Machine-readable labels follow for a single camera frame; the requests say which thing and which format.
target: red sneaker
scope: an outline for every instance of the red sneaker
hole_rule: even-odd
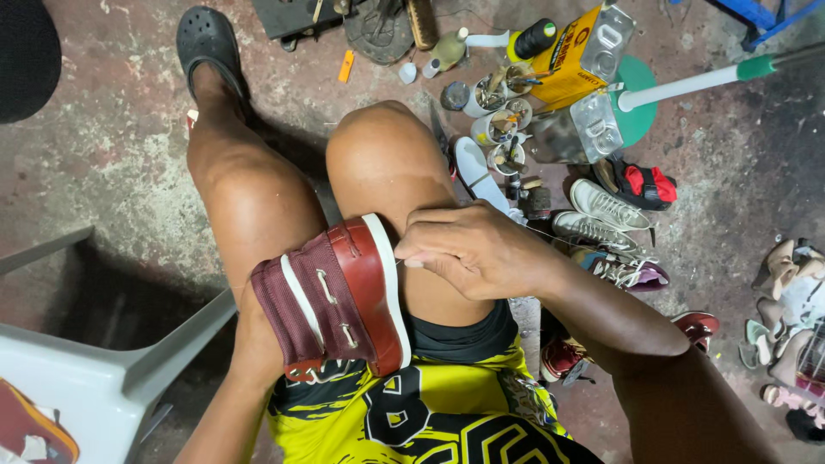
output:
[[[719,319],[699,311],[682,313],[671,319],[671,322],[704,353],[710,350],[710,337],[719,331]]]
[[[568,343],[555,337],[541,349],[541,376],[546,381],[557,381],[567,375],[583,358],[590,361],[587,350],[580,344]]]
[[[284,353],[286,377],[323,383],[328,359],[364,359],[376,376],[410,362],[393,248],[375,214],[334,225],[259,263],[252,288]]]

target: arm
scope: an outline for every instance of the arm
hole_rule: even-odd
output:
[[[284,373],[281,347],[247,282],[235,349],[224,381],[176,464],[248,462],[272,386]]]
[[[634,462],[778,462],[739,398],[675,325],[486,202],[412,213],[395,256],[471,300],[538,296],[613,375]]]

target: yellow can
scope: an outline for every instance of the yellow can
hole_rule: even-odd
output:
[[[570,23],[553,46],[533,59],[537,73],[553,70],[530,90],[554,110],[612,82],[636,21],[616,5],[600,5]]]

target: person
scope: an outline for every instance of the person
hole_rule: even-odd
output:
[[[187,51],[200,42],[187,35],[193,21],[218,29],[216,45]],[[239,316],[229,371],[176,462],[247,462],[263,414],[285,462],[599,462],[527,373],[507,307],[516,296],[537,296],[613,376],[635,462],[776,462],[742,402],[674,324],[489,204],[462,207],[438,143],[399,102],[344,117],[326,163],[344,218],[377,213],[400,238],[412,364],[383,379],[361,362],[335,381],[287,381],[249,275],[328,225],[304,175],[245,125],[228,24],[195,7],[178,31],[200,113],[186,159]]]

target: white pole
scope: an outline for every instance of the white pole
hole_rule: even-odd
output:
[[[717,69],[709,73],[699,74],[692,78],[682,79],[673,83],[657,85],[646,88],[638,92],[623,92],[619,95],[619,109],[627,112],[635,107],[641,107],[648,103],[658,102],[665,98],[695,92],[703,88],[715,87],[725,83],[738,81],[736,77],[736,65],[727,68]]]

